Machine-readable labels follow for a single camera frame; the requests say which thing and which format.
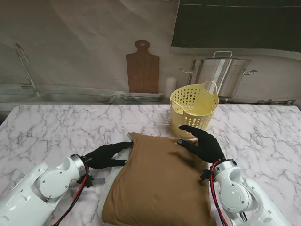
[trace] brown cushion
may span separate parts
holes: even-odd
[[[215,226],[207,163],[175,139],[130,134],[134,147],[105,201],[103,222],[139,226]]]

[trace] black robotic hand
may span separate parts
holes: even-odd
[[[177,141],[178,145],[185,147],[187,150],[197,155],[200,159],[209,163],[225,160],[225,155],[214,136],[189,125],[179,126],[179,129],[192,133],[192,135],[198,139],[198,146],[181,139]]]
[[[124,166],[127,160],[115,160],[112,157],[123,149],[133,146],[133,142],[120,142],[113,145],[103,145],[83,158],[86,164],[93,169],[103,169],[113,166]]]

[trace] white canister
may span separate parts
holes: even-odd
[[[169,99],[170,95],[177,89],[178,80],[174,77],[166,79],[165,83],[165,98]]]

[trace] yellow plastic basket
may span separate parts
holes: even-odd
[[[170,96],[171,128],[180,138],[194,136],[179,129],[180,125],[190,125],[205,130],[218,106],[218,93],[213,81],[203,84],[183,86]]]

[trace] faucet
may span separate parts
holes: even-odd
[[[30,84],[23,84],[23,83],[21,83],[21,87],[24,88],[24,89],[33,89],[33,91],[37,95],[40,95],[40,91],[38,89],[38,86],[37,86],[36,82],[32,79],[32,76],[30,75],[30,73],[29,73],[28,69],[26,68],[26,66],[24,64],[24,61],[22,59],[22,57],[23,57],[26,62],[29,62],[28,58],[27,58],[24,50],[22,49],[22,47],[18,43],[16,44],[16,52],[17,52],[17,55],[18,55],[18,58],[19,58],[21,64],[23,65],[23,68],[25,69],[25,71],[26,71],[26,73],[27,73],[27,75],[29,77],[28,81],[30,83]]]

